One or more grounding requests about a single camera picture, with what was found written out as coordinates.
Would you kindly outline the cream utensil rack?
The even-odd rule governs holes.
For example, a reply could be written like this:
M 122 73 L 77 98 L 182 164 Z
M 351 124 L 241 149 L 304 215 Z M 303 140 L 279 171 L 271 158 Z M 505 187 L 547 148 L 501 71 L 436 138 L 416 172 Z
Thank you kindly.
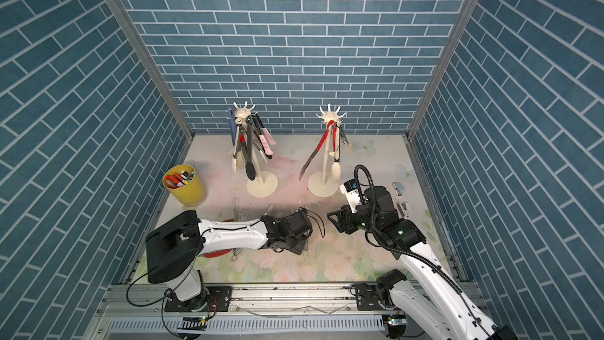
M 345 113 L 341 113 L 341 107 L 337 106 L 335 109 L 333 109 L 332 105 L 330 104 L 327 105 L 326 110 L 324 110 L 322 107 L 319 107 L 319 111 L 320 114 L 318 114 L 317 117 L 322 121 L 323 124 L 325 124 L 326 128 L 329 121 L 334 121 L 336 124 L 339 123 L 341 125 L 342 119 L 346 116 Z M 334 128 L 335 126 L 332 127 L 327 140 L 325 141 L 321 150 L 317 153 L 318 155 L 320 152 L 322 152 L 322 169 L 319 172 L 311 174 L 311 176 L 308 178 L 308 189 L 313 195 L 320 198 L 327 198 L 334 195 L 338 191 L 340 185 L 340 181 L 334 182 L 331 176 L 331 167 L 334 161 Z
M 276 192 L 278 178 L 275 173 L 262 170 L 274 156 L 272 146 L 276 141 L 264 126 L 255 105 L 233 103 L 228 110 L 231 129 L 231 168 L 234 174 L 243 170 L 248 179 L 246 189 L 255 198 L 267 198 Z

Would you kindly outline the steel tongs cream ends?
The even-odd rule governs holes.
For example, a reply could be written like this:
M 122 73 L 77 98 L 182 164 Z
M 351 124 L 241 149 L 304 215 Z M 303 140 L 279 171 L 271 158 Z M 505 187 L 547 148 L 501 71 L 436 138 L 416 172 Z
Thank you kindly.
M 337 123 L 333 131 L 333 165 L 331 167 L 331 176 L 334 182 L 339 182 L 341 179 L 341 148 L 342 145 L 350 146 L 350 142 L 346 133 L 341 129 L 341 125 Z

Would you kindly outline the black steel tongs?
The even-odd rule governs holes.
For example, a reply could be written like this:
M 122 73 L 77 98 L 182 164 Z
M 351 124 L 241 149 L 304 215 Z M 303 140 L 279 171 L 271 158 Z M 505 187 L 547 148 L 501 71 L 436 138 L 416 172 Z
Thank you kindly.
M 250 181 L 254 181 L 256 177 L 258 177 L 258 172 L 256 171 L 253 157 L 255 156 L 256 152 L 264 152 L 264 148 L 259 137 L 259 128 L 254 119 L 254 114 L 255 113 L 251 113 L 242 122 L 244 127 L 243 135 L 245 135 L 246 139 L 246 148 L 244 148 L 245 171 Z

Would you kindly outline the steel tongs cream tips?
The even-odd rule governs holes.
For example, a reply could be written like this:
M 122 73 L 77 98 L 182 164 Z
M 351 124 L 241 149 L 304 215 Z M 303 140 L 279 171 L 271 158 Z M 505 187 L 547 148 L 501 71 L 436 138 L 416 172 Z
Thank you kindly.
M 237 118 L 235 120 L 236 131 L 235 131 L 235 139 L 234 146 L 232 149 L 231 157 L 232 157 L 232 172 L 233 174 L 237 174 L 238 170 L 245 168 L 245 153 L 244 146 L 245 143 L 242 142 L 242 136 L 244 132 L 244 127 L 242 124 L 242 119 Z

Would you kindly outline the blue cream tongs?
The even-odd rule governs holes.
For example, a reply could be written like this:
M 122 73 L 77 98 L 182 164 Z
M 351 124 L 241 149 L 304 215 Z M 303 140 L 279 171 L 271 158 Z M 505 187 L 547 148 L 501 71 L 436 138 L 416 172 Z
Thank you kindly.
M 235 146 L 236 140 L 237 140 L 236 132 L 237 132 L 238 126 L 235 123 L 234 110 L 232 108 L 229 108 L 227 113 L 228 113 L 228 124 L 230 127 L 230 134 L 231 134 L 231 142 L 232 142 L 232 145 Z

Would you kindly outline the steel tongs white tips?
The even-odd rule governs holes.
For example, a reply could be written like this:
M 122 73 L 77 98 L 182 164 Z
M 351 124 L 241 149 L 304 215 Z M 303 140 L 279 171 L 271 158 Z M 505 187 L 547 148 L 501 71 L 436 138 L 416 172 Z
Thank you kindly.
M 267 215 L 272 214 L 273 211 L 274 211 L 274 209 L 275 209 L 275 204 L 274 203 L 270 204 L 267 207 L 264 215 L 267 216 Z M 239 207 L 239 199 L 238 198 L 234 198 L 233 199 L 233 202 L 232 202 L 232 211 L 233 211 L 233 220 L 235 222 L 240 222 L 240 221 L 244 221 L 244 220 L 248 219 L 248 216 Z M 232 262 L 236 262 L 239 259 L 239 255 L 241 254 L 242 250 L 243 250 L 242 248 L 236 248 L 236 249 L 232 250 L 232 255 L 231 255 L 231 261 Z

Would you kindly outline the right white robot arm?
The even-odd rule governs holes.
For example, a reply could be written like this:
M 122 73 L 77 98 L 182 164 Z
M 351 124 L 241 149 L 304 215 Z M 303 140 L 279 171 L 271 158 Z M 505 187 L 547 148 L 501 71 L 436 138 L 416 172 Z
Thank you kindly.
M 367 167 L 357 165 L 354 178 L 343 184 L 349 203 L 328 214 L 340 233 L 358 230 L 372 235 L 404 268 L 376 280 L 379 302 L 400 309 L 432 339 L 515 339 L 508 326 L 497 325 L 462 290 L 437 259 L 415 223 L 400 217 L 385 187 L 374 185 Z M 419 294 L 404 271 L 422 286 Z

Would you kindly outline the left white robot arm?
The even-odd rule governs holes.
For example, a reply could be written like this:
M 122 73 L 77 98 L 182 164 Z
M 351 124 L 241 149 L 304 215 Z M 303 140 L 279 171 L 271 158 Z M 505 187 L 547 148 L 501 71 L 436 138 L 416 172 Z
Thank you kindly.
M 213 302 L 201 272 L 198 256 L 233 249 L 289 251 L 302 254 L 313 232 L 308 211 L 243 222 L 202 220 L 194 210 L 172 218 L 146 236 L 147 280 L 164 284 L 171 302 L 181 312 L 198 311 Z

